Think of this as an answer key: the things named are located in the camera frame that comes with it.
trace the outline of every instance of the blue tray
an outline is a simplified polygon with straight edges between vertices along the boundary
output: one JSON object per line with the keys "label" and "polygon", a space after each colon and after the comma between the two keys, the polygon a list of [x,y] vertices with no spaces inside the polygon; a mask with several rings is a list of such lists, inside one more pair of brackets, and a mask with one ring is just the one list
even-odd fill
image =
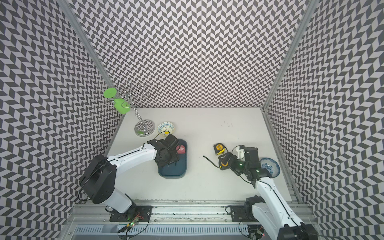
{"label": "blue tray", "polygon": [[157,169],[159,175],[164,178],[182,178],[187,171],[187,142],[182,139],[179,139],[179,142],[181,147],[177,152],[179,153],[180,160]]}

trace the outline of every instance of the patterned bowl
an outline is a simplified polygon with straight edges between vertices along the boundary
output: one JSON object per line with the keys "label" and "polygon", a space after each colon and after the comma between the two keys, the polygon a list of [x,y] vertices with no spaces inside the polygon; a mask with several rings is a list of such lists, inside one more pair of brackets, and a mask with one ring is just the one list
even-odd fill
{"label": "patterned bowl", "polygon": [[171,122],[163,122],[157,127],[157,132],[161,133],[161,136],[168,136],[168,134],[172,134],[175,131],[175,125]]}
{"label": "patterned bowl", "polygon": [[275,160],[265,157],[260,160],[260,164],[262,168],[266,168],[271,173],[272,177],[279,176],[280,166]]}

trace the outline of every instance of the chevron patterned wall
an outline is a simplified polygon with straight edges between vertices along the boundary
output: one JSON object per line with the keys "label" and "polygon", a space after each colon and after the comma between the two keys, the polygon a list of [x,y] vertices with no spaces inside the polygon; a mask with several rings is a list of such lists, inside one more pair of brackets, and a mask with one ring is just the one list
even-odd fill
{"label": "chevron patterned wall", "polygon": [[0,239],[55,238],[120,117],[53,0],[1,0],[0,18]]}
{"label": "chevron patterned wall", "polygon": [[384,239],[383,9],[320,1],[267,110],[324,235]]}
{"label": "chevron patterned wall", "polygon": [[141,107],[262,106],[308,0],[69,0]]}

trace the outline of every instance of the white robotic arm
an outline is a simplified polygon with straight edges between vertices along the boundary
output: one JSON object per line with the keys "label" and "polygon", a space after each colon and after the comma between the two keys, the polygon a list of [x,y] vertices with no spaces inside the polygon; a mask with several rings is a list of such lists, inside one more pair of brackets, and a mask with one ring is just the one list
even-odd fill
{"label": "white robotic arm", "polygon": [[130,217],[135,212],[136,205],[126,194],[114,187],[116,177],[143,162],[154,160],[158,167],[163,167],[178,161],[178,145],[179,140],[169,134],[165,139],[150,140],[139,148],[116,156],[98,155],[85,169],[79,181],[80,186],[94,204],[109,206],[113,211]]}
{"label": "white robotic arm", "polygon": [[[112,165],[116,165],[116,177],[123,172],[131,169],[140,163],[152,161],[156,157],[157,150],[151,144],[145,143],[142,147],[133,149],[131,151],[116,155],[109,156],[108,162]],[[132,200],[115,188],[109,198],[100,204],[109,206],[119,213],[125,213],[132,205]]]}
{"label": "white robotic arm", "polygon": [[[176,150],[178,145],[178,139],[169,134],[165,139],[153,139],[116,156],[107,158],[98,155],[86,168],[80,185],[94,204],[112,207],[113,213],[122,215],[122,219],[132,219],[136,205],[128,195],[114,187],[116,177],[146,161],[155,160],[158,167],[176,162],[179,159]],[[238,156],[226,153],[226,156],[219,158],[219,162],[227,166],[221,169],[231,169],[236,175],[245,174],[256,189],[257,196],[247,198],[244,209],[247,218],[262,224],[262,239],[317,240],[313,226],[305,225],[293,212],[277,190],[268,170],[261,168],[258,149],[240,146],[236,151]]]}

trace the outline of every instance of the metal stand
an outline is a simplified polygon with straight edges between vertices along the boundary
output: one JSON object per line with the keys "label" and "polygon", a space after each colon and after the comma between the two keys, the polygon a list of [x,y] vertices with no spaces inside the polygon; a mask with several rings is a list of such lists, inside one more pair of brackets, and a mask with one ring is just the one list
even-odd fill
{"label": "metal stand", "polygon": [[[135,111],[136,117],[139,119],[139,122],[135,125],[135,128],[134,128],[136,135],[140,137],[145,137],[153,133],[153,131],[155,130],[155,123],[149,119],[143,120],[137,111],[135,103],[133,102],[133,97],[135,94],[140,93],[144,89],[144,83],[141,83],[139,87],[140,87],[139,90],[137,90],[136,92],[132,92],[131,90],[132,88],[128,86],[128,83],[126,83],[123,87],[123,91],[119,91],[119,92],[122,96],[121,98],[124,99],[126,102],[128,102],[130,105],[128,107],[125,107],[122,104],[121,106],[123,108],[129,108],[129,107],[133,108],[133,110]],[[146,93],[141,93],[141,95],[142,95],[141,99],[147,98]]]}
{"label": "metal stand", "polygon": [[139,122],[135,125],[135,133],[136,135],[140,137],[145,137],[147,135],[150,135],[155,130],[155,123],[152,120],[145,119],[143,120],[138,113],[132,99],[129,99],[129,104],[135,111],[136,117],[139,119]]}

